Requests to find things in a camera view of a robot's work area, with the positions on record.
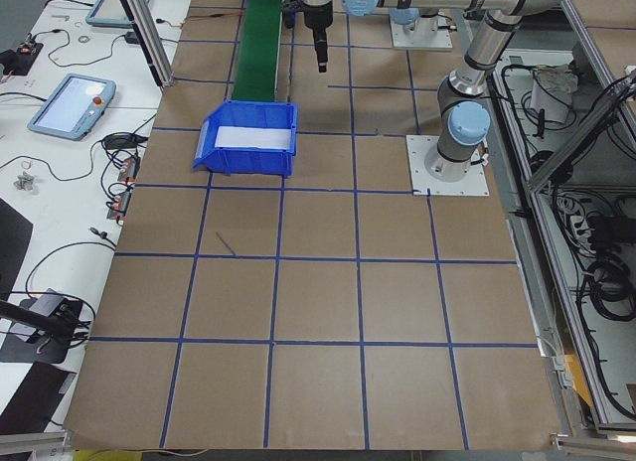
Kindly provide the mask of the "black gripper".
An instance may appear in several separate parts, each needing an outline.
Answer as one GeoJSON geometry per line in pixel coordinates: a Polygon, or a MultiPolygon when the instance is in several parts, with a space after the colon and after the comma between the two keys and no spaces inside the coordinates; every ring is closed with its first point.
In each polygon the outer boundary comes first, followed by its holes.
{"type": "Polygon", "coordinates": [[[332,25],[332,4],[303,5],[304,23],[312,31],[319,73],[326,73],[328,66],[327,29],[332,25]]]}

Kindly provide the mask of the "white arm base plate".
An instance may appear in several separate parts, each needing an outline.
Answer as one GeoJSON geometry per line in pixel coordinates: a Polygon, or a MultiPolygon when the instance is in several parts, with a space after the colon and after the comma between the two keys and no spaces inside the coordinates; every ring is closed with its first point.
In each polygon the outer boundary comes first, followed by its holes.
{"type": "Polygon", "coordinates": [[[450,36],[452,25],[440,12],[438,16],[438,30],[435,33],[425,31],[421,27],[411,32],[390,19],[393,47],[403,50],[450,52],[453,47],[450,36]]]}
{"type": "Polygon", "coordinates": [[[418,196],[488,197],[479,152],[475,150],[466,162],[450,162],[438,153],[437,141],[435,135],[406,137],[412,193],[418,196]]]}

